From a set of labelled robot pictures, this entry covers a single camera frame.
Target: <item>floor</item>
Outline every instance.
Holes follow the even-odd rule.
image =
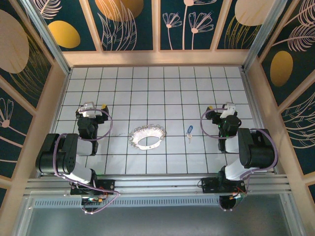
[[[74,68],[56,133],[78,133],[75,111],[90,101],[98,108],[107,104],[114,120],[96,156],[77,156],[98,175],[217,173],[238,156],[222,154],[217,140],[202,135],[199,119],[209,105],[233,102],[241,127],[254,127],[238,67]],[[99,126],[99,136],[109,123]],[[147,124],[165,127],[167,136],[159,147],[142,151],[128,143],[128,134]],[[216,125],[203,124],[208,133],[218,134]],[[185,136],[190,125],[191,143]]]

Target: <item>yellow circle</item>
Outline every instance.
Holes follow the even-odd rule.
[[[274,0],[237,0],[236,20],[244,26],[259,26],[264,23]]]
[[[270,77],[271,82],[281,87],[286,84],[293,70],[293,59],[286,51],[277,52],[271,62]]]
[[[65,21],[53,21],[48,28],[58,45],[64,48],[79,46],[81,39],[78,31]]]
[[[124,14],[122,4],[125,8],[128,8],[134,18],[140,15],[143,9],[143,0],[95,0],[95,3],[101,13],[112,21],[126,21],[129,19],[128,16]]]
[[[20,73],[29,60],[29,41],[20,23],[9,13],[0,10],[0,68]]]

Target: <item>white grid mat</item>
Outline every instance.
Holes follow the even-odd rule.
[[[99,175],[217,173],[238,155],[221,154],[217,140],[202,135],[199,119],[209,105],[234,102],[241,127],[254,127],[238,67],[74,68],[56,133],[78,133],[75,111],[90,101],[98,108],[107,104],[114,120],[110,136],[98,141],[96,156],[77,156]],[[98,135],[109,124],[99,125]],[[128,133],[147,124],[165,127],[166,139],[153,150],[135,149]],[[203,124],[218,134],[216,125]],[[191,143],[185,136],[190,125]]]

